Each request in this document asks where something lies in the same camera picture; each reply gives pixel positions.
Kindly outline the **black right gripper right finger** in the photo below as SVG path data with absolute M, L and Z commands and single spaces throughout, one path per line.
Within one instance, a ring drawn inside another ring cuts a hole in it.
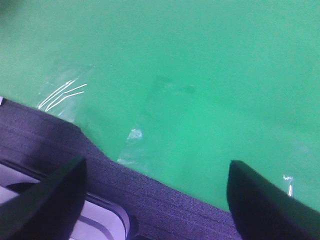
M 229 165 L 226 197 L 235 228 L 244 240 L 318 240 L 320 213 L 241 160 Z

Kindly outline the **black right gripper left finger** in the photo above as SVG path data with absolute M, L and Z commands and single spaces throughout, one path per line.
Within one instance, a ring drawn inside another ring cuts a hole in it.
M 0 206 L 2 240 L 68 240 L 87 195 L 87 162 L 75 157 Z

